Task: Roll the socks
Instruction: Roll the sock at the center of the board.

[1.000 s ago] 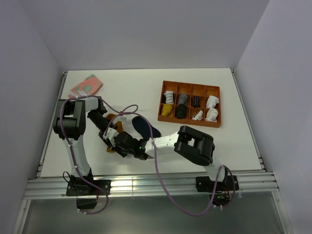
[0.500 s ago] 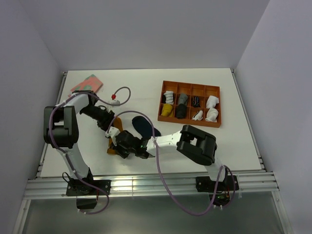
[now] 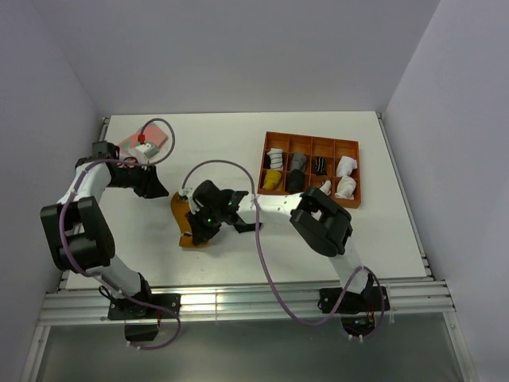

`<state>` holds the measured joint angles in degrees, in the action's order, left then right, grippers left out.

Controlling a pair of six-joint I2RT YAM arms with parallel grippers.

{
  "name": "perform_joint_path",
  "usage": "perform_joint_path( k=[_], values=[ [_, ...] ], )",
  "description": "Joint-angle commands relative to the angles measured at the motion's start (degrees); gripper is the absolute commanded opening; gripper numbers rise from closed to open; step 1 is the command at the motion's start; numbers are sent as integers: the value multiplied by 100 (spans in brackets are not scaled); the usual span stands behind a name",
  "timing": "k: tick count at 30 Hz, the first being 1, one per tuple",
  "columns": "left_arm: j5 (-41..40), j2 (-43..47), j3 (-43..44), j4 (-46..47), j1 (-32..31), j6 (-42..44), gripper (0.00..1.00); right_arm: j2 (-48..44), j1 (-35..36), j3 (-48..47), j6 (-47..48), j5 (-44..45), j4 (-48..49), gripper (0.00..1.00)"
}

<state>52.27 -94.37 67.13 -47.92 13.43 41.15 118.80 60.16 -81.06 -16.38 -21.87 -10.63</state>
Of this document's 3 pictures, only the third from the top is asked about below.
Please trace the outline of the mustard yellow striped sock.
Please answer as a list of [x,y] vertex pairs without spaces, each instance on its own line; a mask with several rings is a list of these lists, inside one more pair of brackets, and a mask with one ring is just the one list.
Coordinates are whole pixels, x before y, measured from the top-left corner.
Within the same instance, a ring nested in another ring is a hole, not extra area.
[[187,220],[187,213],[190,212],[188,201],[180,196],[178,192],[175,192],[170,201],[170,208],[173,217],[180,230],[179,246],[183,250],[198,250],[208,246],[208,242],[204,244],[195,245],[192,241],[192,229],[191,225]]

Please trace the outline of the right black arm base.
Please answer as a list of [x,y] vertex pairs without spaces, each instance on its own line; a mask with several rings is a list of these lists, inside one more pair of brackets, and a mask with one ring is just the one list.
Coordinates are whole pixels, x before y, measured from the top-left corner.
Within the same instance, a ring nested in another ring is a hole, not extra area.
[[[322,314],[329,314],[332,311],[342,291],[340,287],[319,289],[317,307]],[[362,294],[347,291],[335,314],[340,315],[341,325],[347,335],[365,337],[376,327],[375,315],[389,311],[390,301],[387,289],[382,286],[379,290],[374,286],[369,292]]]

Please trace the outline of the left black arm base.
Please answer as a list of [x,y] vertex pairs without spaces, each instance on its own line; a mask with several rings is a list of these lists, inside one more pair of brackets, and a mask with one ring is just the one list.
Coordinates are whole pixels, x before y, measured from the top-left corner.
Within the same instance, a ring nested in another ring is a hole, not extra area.
[[[114,298],[105,286],[99,287],[99,293],[109,301],[107,319],[124,322],[124,337],[128,345],[139,350],[156,350],[177,338],[181,329],[180,294],[140,292],[130,298]],[[163,319],[175,319],[177,333],[163,344],[151,345],[159,334]]]

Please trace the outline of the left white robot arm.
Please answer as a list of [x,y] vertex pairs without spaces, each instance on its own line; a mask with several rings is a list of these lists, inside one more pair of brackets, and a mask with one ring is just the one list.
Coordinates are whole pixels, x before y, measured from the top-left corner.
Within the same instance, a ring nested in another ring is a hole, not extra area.
[[62,271],[96,279],[114,299],[126,300],[137,318],[152,314],[155,298],[138,272],[117,255],[115,240],[99,207],[108,188],[132,189],[144,199],[167,197],[156,166],[135,158],[122,159],[120,149],[107,141],[95,142],[92,155],[81,158],[75,177],[57,203],[41,209],[40,217],[52,260]]

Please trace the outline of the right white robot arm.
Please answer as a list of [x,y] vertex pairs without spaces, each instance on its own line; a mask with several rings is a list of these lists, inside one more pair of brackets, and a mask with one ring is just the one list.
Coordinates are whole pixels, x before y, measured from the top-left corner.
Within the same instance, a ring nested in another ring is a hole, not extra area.
[[316,187],[303,193],[257,195],[247,191],[219,189],[210,181],[196,189],[180,191],[189,206],[188,227],[182,236],[189,247],[208,242],[227,224],[238,233],[259,232],[268,224],[291,225],[316,253],[330,258],[344,291],[344,301],[362,310],[372,298],[373,277],[362,268],[352,245],[352,217]]

